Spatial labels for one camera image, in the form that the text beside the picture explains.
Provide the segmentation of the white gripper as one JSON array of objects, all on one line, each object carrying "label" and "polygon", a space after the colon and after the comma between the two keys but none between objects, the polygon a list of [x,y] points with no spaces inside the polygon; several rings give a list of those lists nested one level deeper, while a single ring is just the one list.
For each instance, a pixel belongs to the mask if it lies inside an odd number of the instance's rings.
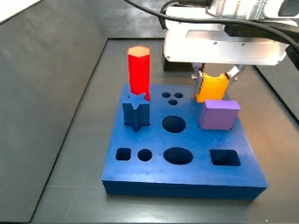
[{"label": "white gripper", "polygon": [[172,62],[193,63],[196,93],[202,86],[204,63],[241,64],[228,71],[229,82],[238,80],[246,65],[277,65],[286,57],[288,44],[268,38],[232,37],[224,24],[166,21],[164,55]]}]

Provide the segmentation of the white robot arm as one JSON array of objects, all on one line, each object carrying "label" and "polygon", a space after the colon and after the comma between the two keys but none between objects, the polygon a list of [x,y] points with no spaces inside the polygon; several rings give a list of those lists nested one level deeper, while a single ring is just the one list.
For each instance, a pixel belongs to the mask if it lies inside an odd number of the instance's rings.
[{"label": "white robot arm", "polygon": [[193,64],[201,101],[225,95],[246,65],[299,49],[299,0],[172,0],[162,14],[164,56]]}]

